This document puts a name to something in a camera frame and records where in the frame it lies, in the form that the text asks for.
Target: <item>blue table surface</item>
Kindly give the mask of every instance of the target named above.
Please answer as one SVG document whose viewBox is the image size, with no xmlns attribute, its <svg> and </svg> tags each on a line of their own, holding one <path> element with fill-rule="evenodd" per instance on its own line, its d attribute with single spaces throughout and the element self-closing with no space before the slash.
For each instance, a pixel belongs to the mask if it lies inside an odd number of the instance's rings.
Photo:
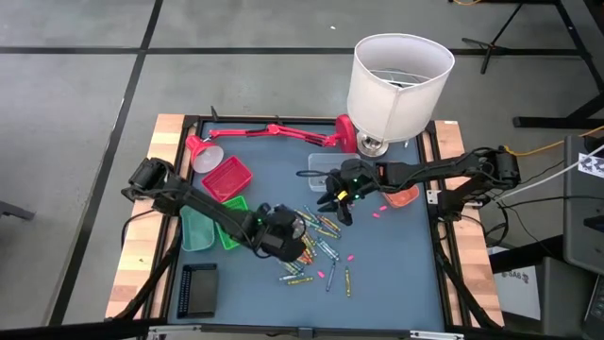
<svg viewBox="0 0 604 340">
<path fill-rule="evenodd" d="M 208 130 L 263 128 L 261 124 L 206 123 Z M 331 134 L 330 126 L 292 126 Z M 216 143 L 225 158 L 237 156 L 254 174 L 240 193 L 250 210 L 267 202 L 303 210 L 317 207 L 321 195 L 310 190 L 308 179 L 295 175 L 308 168 L 310 153 L 336 153 L 338 147 L 323 148 L 285 137 L 224 137 Z M 417 144 L 404 148 L 391 144 L 383 161 L 418 163 Z M 193 185 L 202 189 L 203 175 L 195 174 Z M 380 193 L 358 201 L 353 208 L 354 224 L 341 225 L 342 239 L 324 237 L 342 256 L 337 264 L 331 290 L 326 292 L 330 260 L 318 248 L 315 263 L 305 269 L 312 282 L 285 285 L 277 278 L 287 273 L 274 258 L 261 260 L 244 246 L 224 250 L 218 235 L 212 248 L 198 252 L 181 250 L 176 268 L 168 321 L 171 324 L 211 323 L 245 326 L 342 328 L 359 330 L 423 330 L 442 332 L 444 321 L 436 269 L 428 230 L 424 189 L 406 207 L 393 209 Z M 388 209 L 380 212 L 380 206 Z M 379 213 L 375 218 L 372 213 Z M 335 215 L 327 215 L 336 221 Z M 348 262 L 346 257 L 355 259 Z M 182 266 L 218 264 L 218 302 L 213 318 L 177 318 L 176 309 Z M 344 267 L 351 273 L 352 297 L 344 290 Z"/>
</svg>

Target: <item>green plastic tray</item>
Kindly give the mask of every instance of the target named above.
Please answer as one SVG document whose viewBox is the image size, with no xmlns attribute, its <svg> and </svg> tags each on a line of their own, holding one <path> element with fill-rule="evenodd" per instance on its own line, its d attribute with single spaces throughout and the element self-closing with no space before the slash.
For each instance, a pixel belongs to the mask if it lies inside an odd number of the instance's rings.
<svg viewBox="0 0 604 340">
<path fill-rule="evenodd" d="M 214 244 L 214 221 L 189 206 L 180 209 L 182 220 L 182 248 L 198 251 Z"/>
<path fill-rule="evenodd" d="M 245 203 L 245 198 L 242 195 L 238 195 L 237 197 L 231 198 L 227 202 L 223 203 L 224 206 L 230 209 L 236 210 L 247 210 L 247 203 Z M 220 241 L 223 243 L 223 247 L 226 250 L 231 250 L 232 248 L 239 245 L 237 241 L 234 241 L 230 238 L 222 229 L 222 227 L 217 224 L 218 234 L 220 235 Z"/>
</svg>

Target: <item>yellow crayon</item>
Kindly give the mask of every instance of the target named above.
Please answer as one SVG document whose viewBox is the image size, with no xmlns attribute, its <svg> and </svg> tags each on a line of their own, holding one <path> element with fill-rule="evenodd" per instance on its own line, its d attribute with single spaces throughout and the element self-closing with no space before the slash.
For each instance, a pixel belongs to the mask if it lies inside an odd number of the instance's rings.
<svg viewBox="0 0 604 340">
<path fill-rule="evenodd" d="M 329 226 L 334 228 L 336 231 L 342 231 L 340 227 L 338 227 L 335 223 L 331 222 L 331 220 L 329 220 L 327 217 L 319 216 L 319 219 L 321 220 L 321 222 L 329 224 Z"/>
<path fill-rule="evenodd" d="M 306 236 L 307 240 L 309 240 L 309 242 L 310 242 L 310 245 L 311 245 L 311 246 L 313 246 L 313 247 L 314 247 L 314 246 L 316 246 L 316 245 L 317 245 L 317 242 L 316 242 L 316 241 L 314 241 L 314 239 L 313 239 L 313 238 L 312 238 L 310 235 L 308 235 L 308 234 L 306 233 L 306 234 L 304 234 L 304 236 Z"/>
<path fill-rule="evenodd" d="M 314 249 L 314 245 L 310 242 L 310 237 L 308 237 L 307 235 L 302 236 L 302 242 L 304 242 L 304 244 L 306 245 L 306 250 L 309 251 L 311 259 L 314 256 L 317 256 L 317 251 Z"/>
<path fill-rule="evenodd" d="M 310 218 L 310 216 L 308 216 L 307 214 L 301 212 L 301 211 L 295 211 L 296 213 L 300 214 L 300 216 L 302 216 L 305 220 L 310 220 L 312 221 L 312 219 Z"/>
<path fill-rule="evenodd" d="M 323 229 L 316 229 L 316 231 L 317 231 L 317 232 L 320 232 L 320 233 L 322 233 L 322 234 L 324 234 L 325 236 L 332 237 L 332 238 L 334 238 L 334 239 L 336 239 L 336 240 L 340 238 L 340 235 L 336 235 L 336 234 L 334 234 L 334 233 L 331 233 L 331 232 L 325 231 L 325 230 L 323 230 Z"/>
<path fill-rule="evenodd" d="M 312 277 L 306 277 L 304 279 L 289 280 L 289 281 L 287 281 L 287 284 L 292 285 L 292 284 L 299 284 L 299 283 L 310 282 L 310 281 L 312 281 Z"/>
<path fill-rule="evenodd" d="M 346 266 L 344 273 L 346 275 L 346 296 L 350 298 L 352 297 L 352 289 L 350 288 L 350 270 L 348 266 Z"/>
</svg>

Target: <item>white lamp shade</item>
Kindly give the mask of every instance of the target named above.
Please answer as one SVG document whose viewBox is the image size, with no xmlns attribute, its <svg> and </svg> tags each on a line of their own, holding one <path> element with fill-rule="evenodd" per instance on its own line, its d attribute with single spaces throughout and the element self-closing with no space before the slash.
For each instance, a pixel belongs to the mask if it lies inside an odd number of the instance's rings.
<svg viewBox="0 0 604 340">
<path fill-rule="evenodd" d="M 415 137 L 426 128 L 454 64 L 448 49 L 428 39 L 392 33 L 361 40 L 355 46 L 348 91 L 352 123 L 381 142 Z M 376 76 L 380 73 L 416 81 L 397 82 L 392 76 Z"/>
</svg>

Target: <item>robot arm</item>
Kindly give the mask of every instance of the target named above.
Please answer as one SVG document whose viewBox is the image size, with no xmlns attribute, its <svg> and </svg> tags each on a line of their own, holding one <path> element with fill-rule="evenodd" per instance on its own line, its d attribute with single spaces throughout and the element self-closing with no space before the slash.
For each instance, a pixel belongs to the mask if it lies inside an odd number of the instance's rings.
<svg viewBox="0 0 604 340">
<path fill-rule="evenodd" d="M 504 150 L 488 147 L 475 149 L 459 157 L 421 164 L 348 160 L 339 170 L 332 170 L 326 179 L 327 192 L 317 204 L 319 212 L 336 212 L 338 220 L 352 224 L 348 205 L 379 191 L 394 194 L 416 183 L 455 177 L 470 178 L 456 190 L 438 194 L 438 214 L 444 220 L 459 220 L 463 205 L 490 190 L 509 190 L 520 182 L 516 157 Z"/>
<path fill-rule="evenodd" d="M 262 249 L 281 261 L 293 262 L 306 248 L 300 239 L 304 225 L 296 223 L 297 215 L 287 207 L 272 209 L 264 203 L 255 212 L 231 210 L 177 176 L 166 161 L 143 160 L 128 184 L 122 195 L 131 201 L 154 198 L 152 208 L 169 216 L 178 216 L 183 206 L 190 206 L 256 254 Z"/>
</svg>

